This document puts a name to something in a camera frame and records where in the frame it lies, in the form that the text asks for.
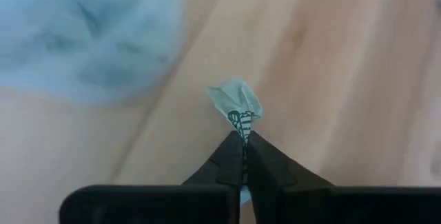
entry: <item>light blue paper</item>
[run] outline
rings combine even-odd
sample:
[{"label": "light blue paper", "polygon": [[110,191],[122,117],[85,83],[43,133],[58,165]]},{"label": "light blue paper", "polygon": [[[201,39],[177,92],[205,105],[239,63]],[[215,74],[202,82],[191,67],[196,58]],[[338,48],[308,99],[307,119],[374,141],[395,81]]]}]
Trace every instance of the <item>light blue paper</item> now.
[{"label": "light blue paper", "polygon": [[[244,161],[247,160],[246,147],[252,130],[252,123],[262,117],[263,109],[257,96],[246,82],[241,80],[228,81],[220,87],[209,87],[208,95],[213,99],[214,106],[236,128],[243,139]],[[244,167],[244,182],[247,182],[247,168]],[[247,186],[240,191],[240,204],[251,199]]]}]

